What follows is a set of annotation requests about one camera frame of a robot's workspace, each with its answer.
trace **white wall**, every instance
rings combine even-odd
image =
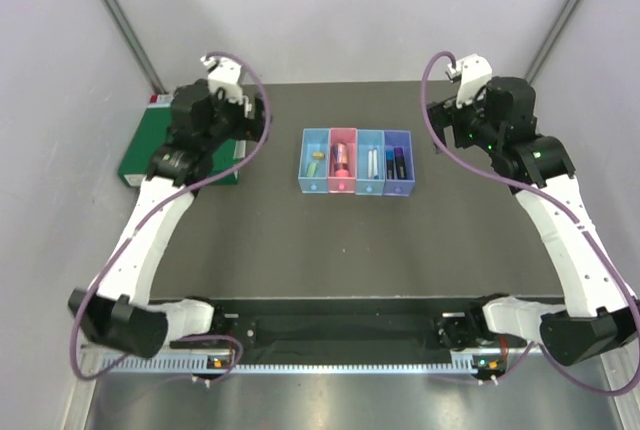
[[[521,75],[562,1],[120,0],[168,86],[214,49],[274,83],[417,80],[443,49]]]
[[[99,0],[0,0],[0,420],[60,424],[67,298],[135,195],[116,168],[150,93]]]
[[[543,131],[559,137],[607,250],[640,292],[640,12],[584,0],[534,82]]]

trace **divided organizer tray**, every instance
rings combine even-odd
[[[402,149],[404,168],[395,157],[388,178],[387,152]],[[370,152],[377,160],[369,166]],[[398,173],[406,172],[406,178]],[[415,185],[411,132],[356,128],[305,128],[298,181],[303,193],[354,193],[356,195],[407,197]]]

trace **box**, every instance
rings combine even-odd
[[[394,178],[389,179],[388,175],[384,183],[383,195],[394,197],[408,197],[413,190],[413,186],[416,183],[415,174],[413,170],[413,152],[411,146],[411,132],[405,130],[385,130],[384,131],[384,149],[386,152],[393,154],[395,148],[402,148],[404,154],[405,168],[407,172],[407,178],[400,180],[397,178],[397,172],[395,171],[394,161]]]
[[[329,145],[331,146],[331,158],[329,160],[329,193],[355,193],[356,173],[358,169],[357,150],[358,131],[355,128],[332,128],[329,132]],[[344,144],[347,148],[347,172],[348,175],[336,175],[339,167],[336,162],[336,145]]]
[[[322,153],[324,159],[314,158],[314,153]],[[315,170],[309,174],[309,166]],[[303,193],[327,193],[329,191],[329,129],[305,128],[302,132],[300,167],[298,182]]]
[[[358,172],[356,174],[357,195],[382,195],[384,191],[384,132],[382,130],[358,130]],[[369,151],[377,154],[377,175],[369,178]]]
[[[147,174],[149,160],[153,152],[160,147],[167,135],[171,123],[170,105],[172,95],[154,95],[138,125],[138,129],[129,144],[129,148],[118,168],[118,175],[125,185],[139,187]],[[228,170],[242,160],[246,153],[246,142],[225,142],[213,155],[213,169],[209,176]],[[214,185],[233,185],[238,183],[238,172],[223,178]]]

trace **green box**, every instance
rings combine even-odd
[[[171,95],[154,95],[144,112],[140,125],[118,168],[120,179],[128,187],[139,187],[144,180],[153,152],[166,138],[167,127],[171,123],[169,105]],[[246,142],[229,140],[213,155],[213,169],[209,176],[231,168],[242,160],[246,153]],[[238,172],[223,178],[213,185],[235,185]]]

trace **blue bin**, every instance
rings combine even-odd
[[[377,150],[378,178],[369,178],[369,150]],[[357,195],[382,195],[384,191],[384,132],[358,130]]]
[[[411,132],[406,130],[385,130],[384,131],[384,148],[385,152],[391,151],[396,147],[402,148],[404,154],[404,163],[407,171],[407,178],[400,180],[394,171],[394,178],[385,180],[383,195],[408,197],[413,186],[416,183],[415,174],[413,172],[413,151],[411,149]]]
[[[314,152],[324,154],[324,160],[313,158]],[[309,165],[315,163],[316,170],[312,177],[307,176]],[[300,168],[298,182],[303,193],[329,193],[329,129],[305,128],[302,132],[302,149],[300,151]]]

